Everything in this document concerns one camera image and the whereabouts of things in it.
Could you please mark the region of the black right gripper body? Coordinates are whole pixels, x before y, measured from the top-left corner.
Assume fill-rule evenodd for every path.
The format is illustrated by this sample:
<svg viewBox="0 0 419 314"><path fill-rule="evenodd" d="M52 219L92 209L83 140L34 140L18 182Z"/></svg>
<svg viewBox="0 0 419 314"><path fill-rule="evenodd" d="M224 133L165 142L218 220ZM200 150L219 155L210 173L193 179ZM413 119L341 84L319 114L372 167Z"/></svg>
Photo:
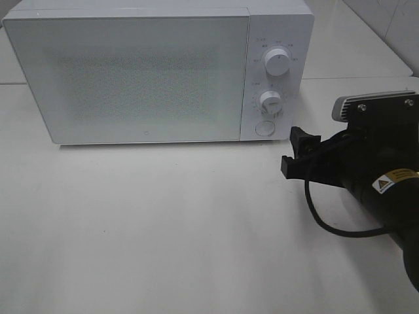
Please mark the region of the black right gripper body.
<svg viewBox="0 0 419 314"><path fill-rule="evenodd" d="M418 180L418 129L345 131L322 143L314 181L348 190L389 190Z"/></svg>

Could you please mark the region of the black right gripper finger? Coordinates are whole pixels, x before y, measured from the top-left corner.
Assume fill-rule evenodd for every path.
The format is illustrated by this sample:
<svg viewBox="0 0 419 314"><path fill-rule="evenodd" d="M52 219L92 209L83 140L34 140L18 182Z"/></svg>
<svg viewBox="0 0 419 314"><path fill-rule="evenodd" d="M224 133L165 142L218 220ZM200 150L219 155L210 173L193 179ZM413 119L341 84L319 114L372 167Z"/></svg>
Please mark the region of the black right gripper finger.
<svg viewBox="0 0 419 314"><path fill-rule="evenodd" d="M300 158L282 156L280 170L286 179L304 180L314 157L314 154Z"/></svg>
<svg viewBox="0 0 419 314"><path fill-rule="evenodd" d="M291 128L289 139L295 154L310 154L320 146L319 135L311 135L296 126Z"/></svg>

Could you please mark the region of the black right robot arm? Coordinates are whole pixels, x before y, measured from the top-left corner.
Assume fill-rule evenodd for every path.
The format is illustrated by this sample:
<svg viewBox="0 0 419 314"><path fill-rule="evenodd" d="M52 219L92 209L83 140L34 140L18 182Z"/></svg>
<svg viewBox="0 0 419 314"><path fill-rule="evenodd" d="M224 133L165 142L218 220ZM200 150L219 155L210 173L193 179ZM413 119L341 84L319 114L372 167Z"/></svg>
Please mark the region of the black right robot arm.
<svg viewBox="0 0 419 314"><path fill-rule="evenodd" d="M283 156L286 179L304 182L304 195L315 222L340 237L389 235L403 251L403 263L418 287L418 125L348 128L322 141L292 127L294 156ZM345 188L379 223L379 227L347 231L325 222L315 208L310 183Z"/></svg>

